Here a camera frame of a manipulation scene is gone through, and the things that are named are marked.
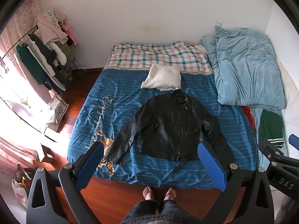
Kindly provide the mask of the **right foot in pink sandal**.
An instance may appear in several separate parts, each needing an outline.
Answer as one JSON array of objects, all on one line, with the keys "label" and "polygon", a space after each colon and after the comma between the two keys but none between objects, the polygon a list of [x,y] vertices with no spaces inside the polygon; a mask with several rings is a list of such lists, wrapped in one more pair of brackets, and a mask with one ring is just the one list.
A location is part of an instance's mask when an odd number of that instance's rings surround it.
[{"label": "right foot in pink sandal", "polygon": [[176,196],[177,196],[176,190],[174,188],[170,188],[164,197],[164,201],[174,200]]}]

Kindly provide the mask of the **black leather jacket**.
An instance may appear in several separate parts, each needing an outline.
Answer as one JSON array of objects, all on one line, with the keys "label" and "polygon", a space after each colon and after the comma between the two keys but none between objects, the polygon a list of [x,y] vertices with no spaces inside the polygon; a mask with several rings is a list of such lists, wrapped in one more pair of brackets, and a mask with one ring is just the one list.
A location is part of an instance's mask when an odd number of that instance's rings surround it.
[{"label": "black leather jacket", "polygon": [[200,143],[208,143],[226,163],[235,161],[218,118],[181,90],[152,97],[139,108],[117,134],[105,160],[119,164],[138,134],[141,153],[180,162],[174,172],[188,161],[199,160]]}]

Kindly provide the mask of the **green garment with white stripes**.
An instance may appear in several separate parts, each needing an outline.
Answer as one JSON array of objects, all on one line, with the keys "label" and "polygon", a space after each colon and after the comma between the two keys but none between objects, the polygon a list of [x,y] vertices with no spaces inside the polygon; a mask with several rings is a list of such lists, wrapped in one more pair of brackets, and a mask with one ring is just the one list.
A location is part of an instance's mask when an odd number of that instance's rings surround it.
[{"label": "green garment with white stripes", "polygon": [[259,138],[266,139],[277,148],[284,145],[283,121],[280,115],[263,110],[259,124]]}]

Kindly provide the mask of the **blue striped bed cover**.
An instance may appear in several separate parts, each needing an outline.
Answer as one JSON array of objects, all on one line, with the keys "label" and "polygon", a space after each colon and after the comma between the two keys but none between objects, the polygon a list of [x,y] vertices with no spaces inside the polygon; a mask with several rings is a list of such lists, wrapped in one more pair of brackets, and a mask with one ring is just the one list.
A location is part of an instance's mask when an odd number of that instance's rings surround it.
[{"label": "blue striped bed cover", "polygon": [[147,71],[105,69],[76,119],[70,163],[103,138],[113,141],[95,175],[151,187],[212,189],[198,157],[199,143],[226,163],[258,166],[256,132],[238,106],[222,105],[212,74],[181,75],[181,88],[141,88]]}]

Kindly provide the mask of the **small cardboard box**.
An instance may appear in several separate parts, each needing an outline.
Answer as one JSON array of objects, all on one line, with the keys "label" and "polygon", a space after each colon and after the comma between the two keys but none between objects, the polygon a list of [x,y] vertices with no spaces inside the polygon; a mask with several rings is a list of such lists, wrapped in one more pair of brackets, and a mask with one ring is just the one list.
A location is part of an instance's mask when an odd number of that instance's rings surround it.
[{"label": "small cardboard box", "polygon": [[40,162],[50,163],[50,164],[54,162],[52,150],[42,144],[38,146],[37,154]]}]

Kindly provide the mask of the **white wall socket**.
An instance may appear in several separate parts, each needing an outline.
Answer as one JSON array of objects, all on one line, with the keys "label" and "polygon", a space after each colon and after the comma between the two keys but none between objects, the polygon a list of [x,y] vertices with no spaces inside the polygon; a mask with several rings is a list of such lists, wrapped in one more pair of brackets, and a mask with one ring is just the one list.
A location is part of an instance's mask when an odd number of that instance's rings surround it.
[{"label": "white wall socket", "polygon": [[220,22],[214,22],[214,27],[221,27],[221,23]]}]

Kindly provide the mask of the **light blue folded duvet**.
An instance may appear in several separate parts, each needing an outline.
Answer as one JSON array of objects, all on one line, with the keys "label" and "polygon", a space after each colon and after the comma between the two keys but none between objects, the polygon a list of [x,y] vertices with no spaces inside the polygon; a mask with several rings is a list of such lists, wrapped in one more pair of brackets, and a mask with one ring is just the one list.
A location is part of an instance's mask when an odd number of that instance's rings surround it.
[{"label": "light blue folded duvet", "polygon": [[201,44],[214,72],[220,104],[269,110],[285,107],[281,74],[267,35],[217,26],[215,35],[203,36]]}]

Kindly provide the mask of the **red cloth on bed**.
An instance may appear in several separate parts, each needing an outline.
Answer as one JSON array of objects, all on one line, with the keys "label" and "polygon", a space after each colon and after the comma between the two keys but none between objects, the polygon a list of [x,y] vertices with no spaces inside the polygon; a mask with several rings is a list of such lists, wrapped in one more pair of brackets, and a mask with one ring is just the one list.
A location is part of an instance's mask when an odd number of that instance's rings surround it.
[{"label": "red cloth on bed", "polygon": [[256,130],[254,117],[253,114],[251,113],[251,109],[247,106],[241,106],[241,109],[243,113],[246,115],[246,117],[248,118],[248,120],[250,121],[250,124],[252,125],[253,129]]}]

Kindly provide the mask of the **floral fabric bag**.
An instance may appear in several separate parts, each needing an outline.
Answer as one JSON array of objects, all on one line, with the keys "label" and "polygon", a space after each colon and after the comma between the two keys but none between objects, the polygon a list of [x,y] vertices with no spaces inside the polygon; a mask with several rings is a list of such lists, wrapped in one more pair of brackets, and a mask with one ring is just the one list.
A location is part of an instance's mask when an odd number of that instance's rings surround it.
[{"label": "floral fabric bag", "polygon": [[46,127],[57,132],[59,125],[68,110],[69,105],[55,91],[49,91],[51,100],[48,103],[46,114]]}]

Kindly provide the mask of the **clothes rack with hanging clothes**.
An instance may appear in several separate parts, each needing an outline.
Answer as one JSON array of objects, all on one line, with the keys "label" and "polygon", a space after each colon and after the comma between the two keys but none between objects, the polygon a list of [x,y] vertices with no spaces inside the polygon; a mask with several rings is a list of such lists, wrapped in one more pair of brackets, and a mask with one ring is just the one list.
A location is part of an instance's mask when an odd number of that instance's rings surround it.
[{"label": "clothes rack with hanging clothes", "polygon": [[66,23],[66,15],[50,9],[37,17],[29,32],[9,46],[4,57],[15,50],[15,55],[20,56],[19,64],[39,85],[62,95],[73,79],[70,64],[76,62],[76,57],[72,45],[77,42]]}]

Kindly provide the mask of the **white plastic shopping bag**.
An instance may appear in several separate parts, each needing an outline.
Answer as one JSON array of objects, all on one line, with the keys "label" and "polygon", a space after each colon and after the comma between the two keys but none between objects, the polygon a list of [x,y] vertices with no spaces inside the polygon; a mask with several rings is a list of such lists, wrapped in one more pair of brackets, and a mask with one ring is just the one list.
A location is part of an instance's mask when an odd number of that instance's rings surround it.
[{"label": "white plastic shopping bag", "polygon": [[17,201],[27,209],[28,197],[25,188],[23,188],[15,179],[11,180],[11,184]]}]

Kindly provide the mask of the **plaid checked blanket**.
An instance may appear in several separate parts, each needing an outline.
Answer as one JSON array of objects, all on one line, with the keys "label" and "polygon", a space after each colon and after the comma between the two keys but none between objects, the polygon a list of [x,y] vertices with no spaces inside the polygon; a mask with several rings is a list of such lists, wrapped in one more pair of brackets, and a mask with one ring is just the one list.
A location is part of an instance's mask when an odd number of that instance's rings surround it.
[{"label": "plaid checked blanket", "polygon": [[152,64],[178,65],[182,73],[213,73],[205,48],[182,41],[171,45],[118,43],[112,48],[104,69],[149,70]]}]

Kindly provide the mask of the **foot in pink sandal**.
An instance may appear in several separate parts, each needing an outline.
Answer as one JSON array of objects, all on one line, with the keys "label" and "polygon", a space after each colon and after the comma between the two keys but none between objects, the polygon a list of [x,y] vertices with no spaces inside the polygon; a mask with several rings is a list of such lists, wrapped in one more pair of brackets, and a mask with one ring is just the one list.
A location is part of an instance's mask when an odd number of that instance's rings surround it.
[{"label": "foot in pink sandal", "polygon": [[154,200],[154,193],[151,189],[151,187],[145,187],[142,191],[142,194],[143,194],[143,198],[145,200]]},{"label": "foot in pink sandal", "polygon": [[176,190],[174,188],[170,188],[164,197],[164,201],[174,200],[176,196],[177,196]]}]

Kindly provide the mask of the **left foot in pink sandal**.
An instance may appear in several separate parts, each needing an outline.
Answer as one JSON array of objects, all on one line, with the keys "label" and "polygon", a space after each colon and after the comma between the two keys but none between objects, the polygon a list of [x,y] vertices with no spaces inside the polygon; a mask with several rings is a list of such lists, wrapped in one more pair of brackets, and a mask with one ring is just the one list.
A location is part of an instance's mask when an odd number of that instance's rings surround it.
[{"label": "left foot in pink sandal", "polygon": [[151,189],[151,187],[145,187],[142,191],[142,194],[143,194],[143,198],[145,200],[154,200],[154,193]]}]

